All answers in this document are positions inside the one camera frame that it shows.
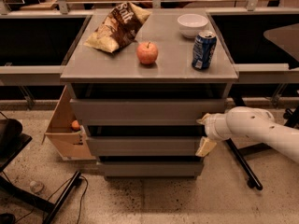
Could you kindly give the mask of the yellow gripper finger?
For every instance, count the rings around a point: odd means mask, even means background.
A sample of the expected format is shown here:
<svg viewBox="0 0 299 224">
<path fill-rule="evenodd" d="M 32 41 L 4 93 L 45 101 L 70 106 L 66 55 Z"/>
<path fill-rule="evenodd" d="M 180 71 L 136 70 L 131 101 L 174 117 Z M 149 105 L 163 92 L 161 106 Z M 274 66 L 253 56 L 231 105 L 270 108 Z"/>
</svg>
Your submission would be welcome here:
<svg viewBox="0 0 299 224">
<path fill-rule="evenodd" d="M 195 155 L 197 157 L 205 157 L 216 145 L 216 141 L 211 140 L 208 137 L 202 137 Z"/>
<path fill-rule="evenodd" d="M 211 121 L 212 115 L 210 113 L 206 113 L 200 119 L 197 119 L 196 122 L 200 125 L 207 125 Z"/>
</svg>

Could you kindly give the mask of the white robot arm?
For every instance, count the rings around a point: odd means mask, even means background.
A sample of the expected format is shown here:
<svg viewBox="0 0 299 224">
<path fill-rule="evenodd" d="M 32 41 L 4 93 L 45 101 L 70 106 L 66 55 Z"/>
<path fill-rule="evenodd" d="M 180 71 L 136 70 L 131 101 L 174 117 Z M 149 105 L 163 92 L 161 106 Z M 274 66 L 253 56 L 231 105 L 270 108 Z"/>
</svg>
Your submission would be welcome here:
<svg viewBox="0 0 299 224">
<path fill-rule="evenodd" d="M 213 142 L 242 135 L 299 162 L 299 130 L 275 123 L 265 109 L 237 106 L 226 113 L 206 113 L 196 122 L 205 127 L 207 138 Z"/>
</svg>

